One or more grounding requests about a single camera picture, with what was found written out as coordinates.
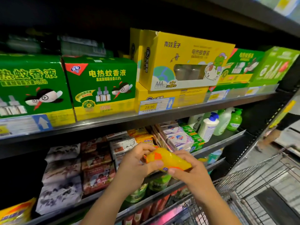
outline black shorts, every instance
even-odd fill
[[[291,124],[295,123],[296,121],[300,120],[300,115],[295,115],[291,113],[287,113],[284,118],[280,121],[280,123],[277,125],[276,129],[283,131],[287,127],[289,127]]]

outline hand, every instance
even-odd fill
[[[217,191],[203,163],[183,150],[175,151],[174,154],[191,163],[192,170],[188,173],[179,169],[170,168],[168,174],[183,181],[197,201],[206,203],[211,200],[212,195],[217,193]]]
[[[116,173],[112,183],[116,187],[120,188],[127,197],[139,189],[144,181],[144,178],[155,170],[163,167],[161,160],[153,161],[142,165],[140,160],[143,155],[148,155],[156,148],[149,144],[139,143],[130,152],[128,152]]]

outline person's left hand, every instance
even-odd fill
[[[120,190],[122,189],[121,191],[125,194],[125,197],[139,189],[148,174],[163,167],[161,160],[141,164],[140,160],[143,155],[148,155],[154,150],[154,146],[139,143],[122,159],[111,184],[120,188]]]

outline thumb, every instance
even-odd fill
[[[170,168],[168,170],[168,174],[171,175],[173,178],[183,181],[185,184],[188,184],[190,181],[190,174],[183,170],[179,170],[176,168]]]
[[[153,171],[156,171],[163,167],[163,161],[161,160],[155,160],[149,163],[146,163],[143,165],[144,169],[146,170],[146,175],[152,173]]]

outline fingernail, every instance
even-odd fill
[[[156,162],[156,165],[157,165],[158,167],[162,167],[162,166],[163,166],[163,161],[161,161],[161,160],[156,160],[155,162]]]
[[[173,168],[168,169],[168,174],[170,175],[175,174],[175,170]]]

